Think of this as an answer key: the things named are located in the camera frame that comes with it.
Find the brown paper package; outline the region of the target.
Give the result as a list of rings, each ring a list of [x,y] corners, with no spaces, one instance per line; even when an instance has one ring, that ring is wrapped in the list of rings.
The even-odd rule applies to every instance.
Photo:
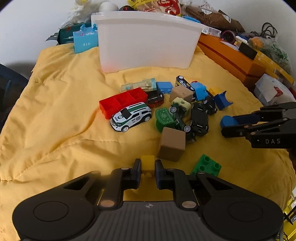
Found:
[[[244,33],[241,23],[220,11],[212,11],[197,6],[184,6],[185,13],[202,24],[219,30],[230,30]]]

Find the yellow snack bag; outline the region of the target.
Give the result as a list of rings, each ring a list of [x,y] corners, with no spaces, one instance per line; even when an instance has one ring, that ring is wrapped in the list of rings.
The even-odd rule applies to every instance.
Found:
[[[181,6],[178,0],[129,0],[128,4],[137,11],[163,13],[181,16]]]

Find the white plastic bin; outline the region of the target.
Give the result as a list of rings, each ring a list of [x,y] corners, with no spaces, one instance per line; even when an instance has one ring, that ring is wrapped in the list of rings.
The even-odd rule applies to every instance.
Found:
[[[137,67],[189,68],[208,27],[179,16],[143,11],[95,13],[99,59],[105,73]]]

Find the blue arch block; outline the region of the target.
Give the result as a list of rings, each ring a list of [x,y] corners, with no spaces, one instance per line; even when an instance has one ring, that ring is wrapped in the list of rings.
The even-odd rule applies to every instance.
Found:
[[[223,110],[233,104],[233,102],[227,100],[226,92],[227,91],[224,91],[214,96],[215,104],[219,110]]]

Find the white green toy car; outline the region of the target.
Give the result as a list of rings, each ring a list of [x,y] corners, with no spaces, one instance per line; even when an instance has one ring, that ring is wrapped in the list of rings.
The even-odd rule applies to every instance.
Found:
[[[117,132],[127,132],[131,127],[149,121],[151,117],[151,108],[139,102],[115,113],[110,119],[110,125]]]

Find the yellow small brick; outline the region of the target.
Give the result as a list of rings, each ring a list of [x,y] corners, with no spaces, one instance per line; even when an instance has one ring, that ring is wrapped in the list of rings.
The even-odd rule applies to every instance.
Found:
[[[141,156],[141,162],[142,174],[147,178],[151,178],[154,175],[155,157],[153,155]]]

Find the green lego brick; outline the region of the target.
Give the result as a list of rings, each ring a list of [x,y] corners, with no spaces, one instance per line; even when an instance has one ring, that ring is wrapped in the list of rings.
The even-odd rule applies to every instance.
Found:
[[[197,173],[204,172],[212,176],[218,177],[222,166],[212,160],[207,155],[203,154],[199,160],[196,162],[194,168],[192,169],[190,175],[195,176]]]

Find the light blue small box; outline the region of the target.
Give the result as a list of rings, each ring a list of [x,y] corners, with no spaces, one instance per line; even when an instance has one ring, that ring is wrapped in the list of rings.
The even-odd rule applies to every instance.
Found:
[[[91,48],[98,47],[97,30],[84,32],[82,30],[73,33],[75,54],[85,52]]]

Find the blue round block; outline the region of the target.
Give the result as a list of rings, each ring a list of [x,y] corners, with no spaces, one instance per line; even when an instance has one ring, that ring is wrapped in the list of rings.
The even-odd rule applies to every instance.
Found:
[[[228,126],[237,126],[239,125],[238,121],[229,115],[225,115],[224,117],[222,117],[221,121],[220,121],[220,126],[222,128],[228,127]]]

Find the dark green toy car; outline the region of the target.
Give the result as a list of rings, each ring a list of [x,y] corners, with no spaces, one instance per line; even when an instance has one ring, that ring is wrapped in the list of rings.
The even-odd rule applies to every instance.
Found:
[[[178,113],[174,113],[173,118],[175,120],[175,129],[185,132],[187,142],[195,142],[196,137],[191,126],[185,124]]]

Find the tan wooden block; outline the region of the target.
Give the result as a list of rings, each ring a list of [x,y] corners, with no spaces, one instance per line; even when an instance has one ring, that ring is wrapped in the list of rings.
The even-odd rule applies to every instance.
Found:
[[[183,131],[164,127],[159,141],[157,157],[177,162],[185,152],[186,134]]]

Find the green arch block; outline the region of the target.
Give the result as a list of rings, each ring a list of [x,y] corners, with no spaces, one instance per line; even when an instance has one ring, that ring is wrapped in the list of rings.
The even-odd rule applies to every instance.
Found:
[[[162,132],[164,127],[175,128],[175,121],[167,108],[157,109],[156,115],[156,128],[159,132]]]

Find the small black toy car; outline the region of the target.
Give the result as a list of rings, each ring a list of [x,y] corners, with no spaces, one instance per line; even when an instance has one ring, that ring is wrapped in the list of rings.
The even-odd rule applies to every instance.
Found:
[[[207,97],[202,101],[205,106],[206,112],[208,115],[214,115],[217,113],[217,107],[214,100],[214,96],[207,91]]]

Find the cream green toy car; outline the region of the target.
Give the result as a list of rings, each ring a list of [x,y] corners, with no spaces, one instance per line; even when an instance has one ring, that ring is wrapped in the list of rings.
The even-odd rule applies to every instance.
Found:
[[[191,110],[191,104],[180,97],[176,97],[171,102],[169,112],[171,114],[178,113],[181,117],[188,116]]]

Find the white plastic bag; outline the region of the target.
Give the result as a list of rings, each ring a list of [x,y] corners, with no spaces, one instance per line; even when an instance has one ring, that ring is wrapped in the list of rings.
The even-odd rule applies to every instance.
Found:
[[[60,25],[60,29],[74,24],[86,23],[93,13],[97,13],[105,1],[74,1],[74,7],[69,11],[67,19]]]

